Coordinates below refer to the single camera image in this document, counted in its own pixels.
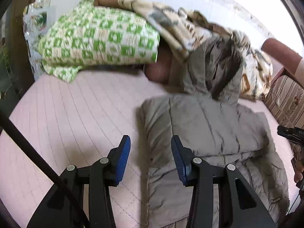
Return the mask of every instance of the bed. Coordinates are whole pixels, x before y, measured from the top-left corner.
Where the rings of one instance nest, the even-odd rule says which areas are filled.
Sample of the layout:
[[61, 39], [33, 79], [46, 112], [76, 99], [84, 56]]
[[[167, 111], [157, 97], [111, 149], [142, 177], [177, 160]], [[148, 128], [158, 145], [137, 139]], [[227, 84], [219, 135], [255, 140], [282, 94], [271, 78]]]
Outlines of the bed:
[[[141, 70], [81, 71], [69, 84], [44, 74], [22, 97], [10, 119], [58, 174], [70, 164], [93, 164], [128, 134], [131, 152], [124, 178], [118, 187], [110, 188], [113, 213], [118, 228], [147, 226], [149, 157], [138, 108], [147, 98], [175, 91], [150, 82]], [[293, 201], [298, 190], [288, 141], [276, 134], [278, 124], [262, 101], [239, 102], [266, 114]], [[0, 152], [0, 198], [16, 222], [26, 227], [52, 182], [5, 132], [0, 136]], [[84, 210], [88, 215], [88, 186]]]

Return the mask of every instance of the green and white checkered fabric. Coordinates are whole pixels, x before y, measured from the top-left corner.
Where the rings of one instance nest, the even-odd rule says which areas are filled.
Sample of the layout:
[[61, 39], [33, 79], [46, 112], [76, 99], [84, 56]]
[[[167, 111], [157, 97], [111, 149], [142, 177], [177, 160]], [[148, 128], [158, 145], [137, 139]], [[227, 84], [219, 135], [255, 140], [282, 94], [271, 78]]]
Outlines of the green and white checkered fabric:
[[38, 50], [48, 74], [69, 82], [83, 66], [156, 62], [159, 33], [145, 19], [93, 3], [82, 0], [40, 40]]

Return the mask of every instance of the finger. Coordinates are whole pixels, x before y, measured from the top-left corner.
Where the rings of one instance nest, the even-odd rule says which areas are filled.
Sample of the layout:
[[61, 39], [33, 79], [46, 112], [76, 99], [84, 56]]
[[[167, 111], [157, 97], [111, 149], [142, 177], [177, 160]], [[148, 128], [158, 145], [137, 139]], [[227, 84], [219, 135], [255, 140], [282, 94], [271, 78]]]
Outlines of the finger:
[[298, 170], [299, 172], [303, 172], [303, 171], [304, 171], [304, 166], [303, 166], [303, 164], [302, 164], [301, 161], [297, 161], [297, 162], [295, 163], [295, 168], [296, 168], [296, 170]]
[[295, 179], [295, 180], [297, 179], [298, 181], [301, 181], [301, 180], [303, 179], [302, 173], [296, 170], [296, 171], [294, 172], [294, 179]]

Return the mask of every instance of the black cable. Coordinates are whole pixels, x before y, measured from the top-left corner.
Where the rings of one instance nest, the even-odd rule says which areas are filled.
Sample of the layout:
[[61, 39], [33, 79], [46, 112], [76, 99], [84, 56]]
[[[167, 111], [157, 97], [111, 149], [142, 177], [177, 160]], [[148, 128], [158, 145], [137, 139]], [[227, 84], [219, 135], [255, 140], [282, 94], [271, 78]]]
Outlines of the black cable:
[[60, 190], [69, 199], [74, 206], [76, 212], [82, 219], [86, 228], [90, 228], [90, 222], [85, 212], [81, 208], [79, 202], [66, 186], [66, 184], [60, 179], [57, 173], [48, 165], [47, 162], [36, 152], [32, 145], [26, 140], [26, 138], [20, 133], [15, 125], [6, 117], [6, 115], [0, 110], [0, 126], [11, 137], [11, 139], [17, 144], [17, 146], [29, 157], [31, 161], [48, 176], [48, 178], [57, 185]]
[[291, 205], [291, 207], [290, 207], [290, 209], [289, 209], [287, 215], [290, 213], [290, 210], [292, 209], [293, 205], [295, 204], [295, 202], [296, 202], [296, 200], [298, 199], [299, 196], [300, 196], [300, 192], [299, 192], [297, 198], [295, 199], [295, 201], [293, 202], [293, 204]]

